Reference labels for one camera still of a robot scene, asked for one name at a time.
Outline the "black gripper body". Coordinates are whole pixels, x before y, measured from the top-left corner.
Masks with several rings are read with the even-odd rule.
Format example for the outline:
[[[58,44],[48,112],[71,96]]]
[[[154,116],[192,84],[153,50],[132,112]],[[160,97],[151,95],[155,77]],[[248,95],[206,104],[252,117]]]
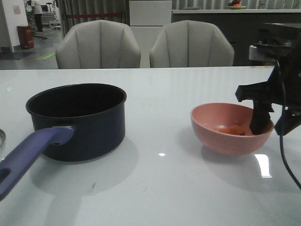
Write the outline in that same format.
[[[271,111],[272,104],[293,110],[301,109],[301,43],[294,47],[269,46],[275,67],[265,82],[239,85],[235,96],[239,102],[253,100],[254,109]]]

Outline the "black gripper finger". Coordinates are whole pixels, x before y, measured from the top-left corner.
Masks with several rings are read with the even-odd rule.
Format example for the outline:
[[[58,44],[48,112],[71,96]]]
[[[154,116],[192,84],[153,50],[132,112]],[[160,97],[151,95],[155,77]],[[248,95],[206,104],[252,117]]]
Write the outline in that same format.
[[[285,136],[300,125],[301,110],[288,107],[286,110],[284,110],[274,128],[279,136]]]
[[[270,114],[274,112],[272,103],[253,100],[253,115],[250,123],[252,134],[259,135],[264,132],[270,122]]]

